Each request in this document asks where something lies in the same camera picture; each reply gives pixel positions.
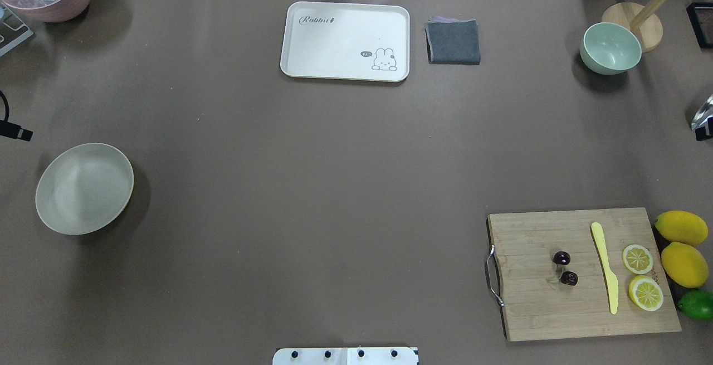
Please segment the beige round plate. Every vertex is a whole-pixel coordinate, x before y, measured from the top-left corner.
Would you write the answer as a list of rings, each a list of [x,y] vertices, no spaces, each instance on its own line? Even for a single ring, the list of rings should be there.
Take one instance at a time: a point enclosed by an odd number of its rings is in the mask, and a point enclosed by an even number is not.
[[[87,235],[112,223],[134,190],[133,166],[105,143],[80,144],[60,154],[41,175],[36,212],[52,231]]]

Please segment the cream rabbit tray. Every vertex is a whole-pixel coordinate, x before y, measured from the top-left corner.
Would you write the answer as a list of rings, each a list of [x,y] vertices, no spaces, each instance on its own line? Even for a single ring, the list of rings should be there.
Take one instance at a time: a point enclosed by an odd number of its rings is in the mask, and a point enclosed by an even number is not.
[[[400,6],[298,1],[287,10],[287,76],[399,82],[410,71],[410,15]]]

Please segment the dark red cherry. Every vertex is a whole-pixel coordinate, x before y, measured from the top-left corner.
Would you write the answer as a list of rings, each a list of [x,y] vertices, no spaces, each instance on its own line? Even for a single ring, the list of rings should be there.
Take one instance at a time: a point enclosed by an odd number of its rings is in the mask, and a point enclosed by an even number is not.
[[[579,281],[579,276],[572,271],[563,271],[558,277],[558,280],[563,285],[576,286]]]
[[[553,254],[551,259],[552,263],[557,266],[568,266],[568,264],[571,263],[571,260],[571,255],[566,251],[557,251]]]

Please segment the black framed tray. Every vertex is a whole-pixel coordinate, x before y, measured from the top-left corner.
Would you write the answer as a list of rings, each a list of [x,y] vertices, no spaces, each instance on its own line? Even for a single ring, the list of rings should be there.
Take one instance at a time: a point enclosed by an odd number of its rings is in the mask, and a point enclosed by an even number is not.
[[[700,48],[712,48],[712,4],[693,2],[686,12]]]

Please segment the grey folded cloth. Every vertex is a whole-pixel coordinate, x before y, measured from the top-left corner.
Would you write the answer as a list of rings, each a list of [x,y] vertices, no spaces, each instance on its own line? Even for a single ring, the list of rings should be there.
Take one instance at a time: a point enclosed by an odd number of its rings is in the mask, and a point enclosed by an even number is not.
[[[425,23],[428,58],[439,65],[479,65],[479,26],[474,19],[433,18]]]

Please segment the wooden cutting board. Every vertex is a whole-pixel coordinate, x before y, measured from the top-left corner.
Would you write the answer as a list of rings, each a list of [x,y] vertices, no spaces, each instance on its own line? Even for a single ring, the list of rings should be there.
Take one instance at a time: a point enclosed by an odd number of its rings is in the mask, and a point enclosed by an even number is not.
[[[619,284],[619,307],[609,312],[603,268],[590,226],[601,223],[609,263]],[[492,213],[488,216],[490,253],[494,265],[504,333],[509,342],[577,339],[601,335],[679,332],[674,299],[662,268],[647,211],[599,208],[560,212]],[[654,266],[649,276],[663,291],[660,309],[637,307],[627,294],[634,277],[622,263],[622,250],[641,244],[650,250]],[[553,254],[571,255],[568,266],[552,263]],[[578,274],[576,286],[563,285],[563,271]]]

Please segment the mint green bowl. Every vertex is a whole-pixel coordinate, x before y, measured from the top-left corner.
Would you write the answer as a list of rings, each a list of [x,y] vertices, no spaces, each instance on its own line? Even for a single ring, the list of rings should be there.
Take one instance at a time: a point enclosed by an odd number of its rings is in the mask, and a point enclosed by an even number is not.
[[[599,22],[585,31],[579,55],[584,65],[598,75],[619,75],[639,64],[642,47],[625,27]]]

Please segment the yellow plastic knife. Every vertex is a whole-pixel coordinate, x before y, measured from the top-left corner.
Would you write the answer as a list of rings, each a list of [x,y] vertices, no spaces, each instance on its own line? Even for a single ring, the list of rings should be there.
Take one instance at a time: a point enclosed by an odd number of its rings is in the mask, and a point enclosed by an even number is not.
[[[619,307],[619,284],[617,276],[609,263],[608,246],[604,238],[603,226],[601,223],[594,221],[591,223],[590,230],[603,268],[604,283],[608,292],[609,312],[616,315]]]

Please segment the lemon slice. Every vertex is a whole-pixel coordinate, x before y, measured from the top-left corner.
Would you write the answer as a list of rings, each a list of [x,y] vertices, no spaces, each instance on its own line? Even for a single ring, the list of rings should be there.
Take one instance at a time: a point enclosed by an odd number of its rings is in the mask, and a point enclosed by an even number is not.
[[[629,244],[622,250],[622,263],[636,275],[646,275],[652,271],[654,259],[651,251],[641,244]]]
[[[640,309],[654,312],[663,304],[663,291],[659,284],[646,275],[637,275],[629,282],[627,294]]]

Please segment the wooden cup tree stand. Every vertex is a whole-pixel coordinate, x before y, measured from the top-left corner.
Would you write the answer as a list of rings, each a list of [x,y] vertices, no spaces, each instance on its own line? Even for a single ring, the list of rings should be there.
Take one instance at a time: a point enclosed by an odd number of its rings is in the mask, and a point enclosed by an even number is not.
[[[665,2],[667,0],[649,0],[644,6],[634,2],[616,3],[604,11],[602,21],[631,31],[639,40],[642,51],[650,52],[662,40],[662,22],[656,12]]]

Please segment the whole yellow lemon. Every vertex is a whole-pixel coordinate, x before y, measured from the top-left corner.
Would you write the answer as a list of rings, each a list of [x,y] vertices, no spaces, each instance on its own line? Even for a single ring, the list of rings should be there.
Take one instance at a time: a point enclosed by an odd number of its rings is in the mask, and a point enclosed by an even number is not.
[[[670,279],[685,288],[700,288],[710,276],[702,253],[690,244],[671,242],[662,250],[661,261]]]
[[[692,212],[672,210],[657,216],[653,223],[667,241],[697,246],[709,236],[709,228],[702,217]]]

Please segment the steel scoop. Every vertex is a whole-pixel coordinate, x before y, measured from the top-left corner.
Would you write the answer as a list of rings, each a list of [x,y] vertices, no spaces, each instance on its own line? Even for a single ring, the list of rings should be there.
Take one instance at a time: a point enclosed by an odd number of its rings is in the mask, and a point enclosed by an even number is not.
[[[697,141],[712,139],[712,101],[711,94],[692,119],[691,129]]]

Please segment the green lime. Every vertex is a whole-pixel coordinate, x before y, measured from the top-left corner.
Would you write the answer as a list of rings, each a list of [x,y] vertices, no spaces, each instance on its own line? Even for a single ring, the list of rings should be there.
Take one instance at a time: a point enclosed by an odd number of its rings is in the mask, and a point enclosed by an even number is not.
[[[712,319],[712,293],[690,290],[677,302],[677,308],[690,318],[710,321]]]

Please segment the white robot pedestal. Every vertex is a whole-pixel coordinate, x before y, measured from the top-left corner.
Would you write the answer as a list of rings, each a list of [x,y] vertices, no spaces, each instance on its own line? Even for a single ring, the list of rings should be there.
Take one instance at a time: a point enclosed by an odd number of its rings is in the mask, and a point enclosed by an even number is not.
[[[276,350],[272,364],[420,364],[412,347],[327,347]]]

